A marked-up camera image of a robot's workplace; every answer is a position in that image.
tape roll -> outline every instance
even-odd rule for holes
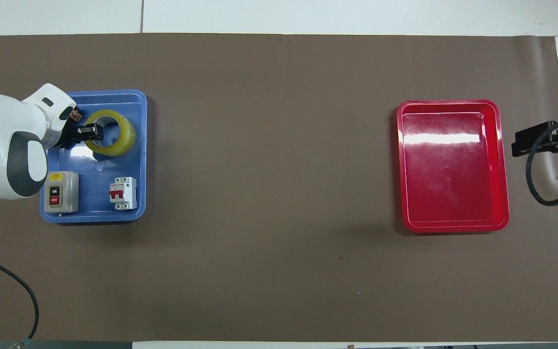
[[[107,157],[119,157],[128,152],[135,144],[137,134],[135,133],[135,126],[127,118],[111,109],[103,109],[90,115],[86,124],[96,123],[104,127],[114,122],[117,122],[120,127],[120,136],[117,141],[109,146],[103,146],[102,141],[86,141],[87,148]]]

circuit breaker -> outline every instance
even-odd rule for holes
[[[116,210],[133,210],[137,208],[137,180],[133,177],[117,177],[109,185],[109,201]]]
[[[49,172],[45,181],[46,213],[72,213],[79,210],[79,175],[72,171]]]

black cable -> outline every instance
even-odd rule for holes
[[[38,319],[40,318],[40,313],[38,312],[38,301],[36,300],[36,296],[33,294],[33,291],[31,290],[29,285],[25,283],[25,281],[23,281],[20,277],[16,276],[16,274],[2,267],[1,265],[0,265],[0,270],[8,274],[9,276],[11,276],[18,283],[20,283],[20,285],[27,290],[27,293],[29,293],[29,296],[31,297],[31,302],[33,302],[33,313],[35,314],[33,317],[33,327],[31,328],[31,333],[29,333],[29,336],[27,336],[27,338],[31,339],[33,337],[33,334],[36,333],[36,329],[38,327]]]
[[[531,177],[531,165],[533,165],[533,157],[538,150],[538,147],[544,142],[548,135],[558,128],[558,122],[552,124],[549,128],[545,129],[544,132],[533,142],[533,146],[531,147],[531,151],[529,152],[529,157],[527,158],[527,167],[525,168],[525,175],[527,176],[527,185],[529,186],[529,192],[533,194],[533,197],[538,201],[538,203],[545,205],[545,206],[556,206],[558,205],[558,198],[554,200],[546,200],[540,196],[538,191],[535,189],[533,185],[533,178]]]

blue tray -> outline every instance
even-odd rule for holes
[[[113,109],[135,126],[137,139],[133,148],[121,157],[93,153],[84,143],[71,150],[46,151],[49,171],[73,171],[79,174],[79,210],[68,214],[44,212],[44,186],[40,190],[40,215],[51,223],[87,223],[133,221],[146,210],[146,144],[148,134],[148,100],[136,89],[68,93],[84,116],[100,109]],[[105,139],[116,139],[117,130],[105,129]],[[109,202],[109,184],[115,177],[137,179],[137,208],[116,210]]]

brown surface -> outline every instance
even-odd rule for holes
[[[147,94],[150,189],[124,225],[0,203],[0,263],[37,294],[36,338],[558,340],[558,207],[533,200],[509,146],[558,119],[553,38],[0,37],[0,93],[44,82]],[[510,223],[414,236],[397,212],[395,109],[463,98],[501,110]],[[534,169],[558,190],[558,157]],[[0,338],[31,317],[0,273]]]

